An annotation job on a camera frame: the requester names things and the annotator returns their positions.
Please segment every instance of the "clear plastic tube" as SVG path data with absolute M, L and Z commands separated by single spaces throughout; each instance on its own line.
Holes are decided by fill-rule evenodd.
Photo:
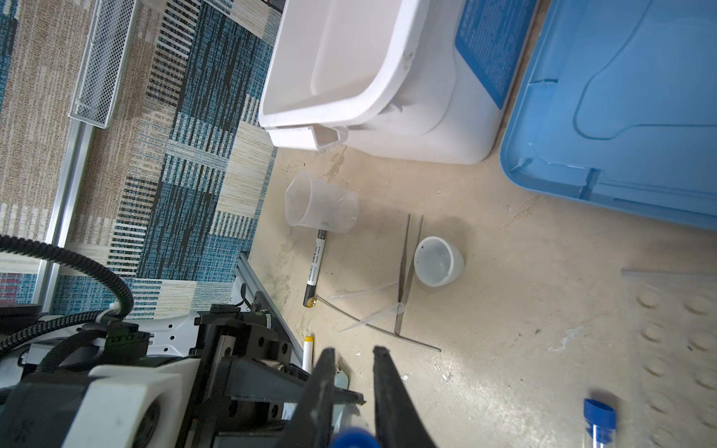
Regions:
M 403 303 L 396 302 L 394 304 L 391 304 L 389 307 L 384 308 L 383 310 L 374 313 L 364 319 L 361 319 L 357 323 L 354 323 L 353 325 L 350 325 L 343 330 L 339 331 L 339 333 L 343 333 L 344 331 L 353 330 L 354 328 L 361 327 L 367 323 L 374 322 L 375 320 L 381 320 L 385 319 L 391 316 L 397 316 L 404 312 L 406 306 Z
M 583 448 L 615 448 L 615 430 L 590 424 L 585 431 Z
M 334 300 L 334 299 L 353 299 L 353 298 L 358 297 L 359 295 L 375 294 L 375 293 L 377 293 L 377 292 L 381 292 L 381 291 L 383 291 L 383 290 L 387 290 L 387 289 L 389 289 L 391 286 L 395 286 L 395 285 L 398 285 L 398 284 L 399 284 L 398 282 L 392 282 L 392 283 L 389 283 L 388 285 L 372 287 L 372 288 L 369 288 L 369 289 L 367 289 L 367 290 L 359 290 L 359 291 L 346 291 L 346 290 L 342 290 L 342 291 L 337 292 L 337 293 L 334 294 L 334 295 L 328 296 L 328 299 L 329 299 L 329 300 Z

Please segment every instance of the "white plastic bin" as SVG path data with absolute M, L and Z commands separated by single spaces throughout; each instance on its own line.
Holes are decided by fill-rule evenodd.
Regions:
M 276 146 L 475 163 L 536 0 L 288 0 L 259 109 Z

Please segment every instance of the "metal rod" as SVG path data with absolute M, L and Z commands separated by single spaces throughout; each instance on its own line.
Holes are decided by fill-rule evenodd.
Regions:
M 401 258 L 401 271 L 399 274 L 399 303 L 403 303 L 406 305 L 408 302 L 408 294 L 411 292 L 411 285 L 413 284 L 413 274 L 415 271 L 415 267 L 413 265 L 413 256 L 416 252 L 416 248 L 418 247 L 418 244 L 421 242 L 421 231 L 423 230 L 423 215 L 421 215 L 421 220 L 418 223 L 418 237 L 416 238 L 416 245 L 413 246 L 413 250 L 410 252 L 410 258 L 411 261 L 408 265 L 408 275 L 406 276 L 406 263 L 408 259 L 408 253 L 407 253 L 407 244 L 408 244 L 408 231 L 411 224 L 411 215 L 408 216 L 408 222 L 409 225 L 406 226 L 406 238 L 404 240 L 404 254 Z M 401 333 L 401 324 L 403 323 L 403 314 L 396 314 L 396 323 L 394 324 L 394 334 L 396 336 L 400 335 Z
M 72 217 L 75 214 L 77 198 L 80 195 L 82 175 L 85 173 L 87 154 L 90 150 L 90 141 L 95 127 L 79 120 L 72 120 L 70 139 L 67 142 L 65 160 L 62 162 L 60 179 L 57 182 L 57 193 L 54 197 L 52 213 L 45 242 L 55 246 L 64 247 L 67 235 L 70 233 Z M 52 298 L 57 287 L 57 278 L 60 266 L 45 260 L 40 262 L 35 280 L 35 289 L 32 293 L 32 303 L 42 306 L 43 313 L 52 309 Z
M 354 316 L 348 314 L 346 311 L 340 309 L 339 307 L 335 306 L 333 303 L 329 302 L 327 299 L 324 299 L 324 298 L 321 297 L 321 296 L 318 296 L 318 295 L 317 295 L 317 296 L 316 296 L 316 300 L 318 300 L 319 302 L 322 302 L 322 303 L 328 305 L 329 308 L 332 308 L 332 309 L 334 309 L 335 311 L 340 312 L 341 314 L 345 315 L 345 316 L 346 316 L 347 318 L 349 318 L 349 319 L 355 320 L 356 322 L 358 322 L 358 321 L 361 320 L 361 319 L 359 319 L 359 318 L 355 318 Z M 388 335 L 388 336 L 391 336 L 391 337 L 393 337 L 393 338 L 400 339 L 400 340 L 405 340 L 406 342 L 410 342 L 411 344 L 420 345 L 420 346 L 423 347 L 423 348 L 428 348 L 428 349 L 430 349 L 430 350 L 434 350 L 434 351 L 437 351 L 437 352 L 442 352 L 442 351 L 443 351 L 443 350 L 441 350 L 441 349 L 438 348 L 438 347 L 434 347 L 433 345 L 428 345 L 428 344 L 426 344 L 426 343 L 420 342 L 420 341 L 415 340 L 415 339 L 411 339 L 411 338 L 407 338 L 407 337 L 405 337 L 405 336 L 401 336 L 401 335 L 394 334 L 394 333 L 392 333 L 392 332 L 390 332 L 390 331 L 388 331 L 388 330 L 384 330 L 383 328 L 374 327 L 374 326 L 371 325 L 370 323 L 367 323 L 367 324 L 366 324 L 366 327 L 369 327 L 369 328 L 372 329 L 372 330 L 376 330 L 376 331 L 378 331 L 379 333 L 383 333 L 384 335 Z

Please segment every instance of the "plastic tray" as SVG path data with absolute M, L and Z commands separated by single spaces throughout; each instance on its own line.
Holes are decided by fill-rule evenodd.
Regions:
M 717 1 L 554 0 L 500 149 L 515 184 L 717 229 Z
M 717 277 L 623 271 L 637 448 L 717 447 Z

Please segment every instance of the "white bin handle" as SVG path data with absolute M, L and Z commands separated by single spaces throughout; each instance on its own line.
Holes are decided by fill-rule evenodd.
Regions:
M 346 126 L 328 128 L 322 125 L 309 125 L 298 128 L 267 129 L 267 132 L 274 146 L 314 151 L 340 145 L 348 137 Z

